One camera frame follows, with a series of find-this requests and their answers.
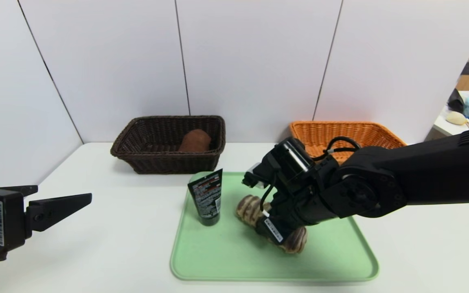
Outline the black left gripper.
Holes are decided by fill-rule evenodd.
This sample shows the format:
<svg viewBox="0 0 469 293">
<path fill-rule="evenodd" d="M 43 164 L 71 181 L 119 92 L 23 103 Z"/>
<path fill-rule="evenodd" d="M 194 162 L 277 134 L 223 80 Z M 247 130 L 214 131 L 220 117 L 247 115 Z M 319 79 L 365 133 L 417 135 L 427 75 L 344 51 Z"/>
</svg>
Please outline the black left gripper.
<svg viewBox="0 0 469 293">
<path fill-rule="evenodd" d="M 37 185 L 0 187 L 0 251 L 23 246 L 33 231 L 44 232 L 92 202 L 91 193 L 42 199 L 24 212 L 24 198 L 37 191 Z"/>
</svg>

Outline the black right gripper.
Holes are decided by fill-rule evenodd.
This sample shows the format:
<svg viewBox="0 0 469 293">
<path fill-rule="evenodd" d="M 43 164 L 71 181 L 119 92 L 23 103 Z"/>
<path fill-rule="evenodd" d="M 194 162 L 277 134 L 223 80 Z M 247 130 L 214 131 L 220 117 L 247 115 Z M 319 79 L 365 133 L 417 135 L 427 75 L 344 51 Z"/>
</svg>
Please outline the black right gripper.
<svg viewBox="0 0 469 293">
<path fill-rule="evenodd" d="M 263 198 L 255 210 L 255 230 L 275 245 L 306 245 L 310 225 L 296 208 L 279 209 Z"/>
</svg>

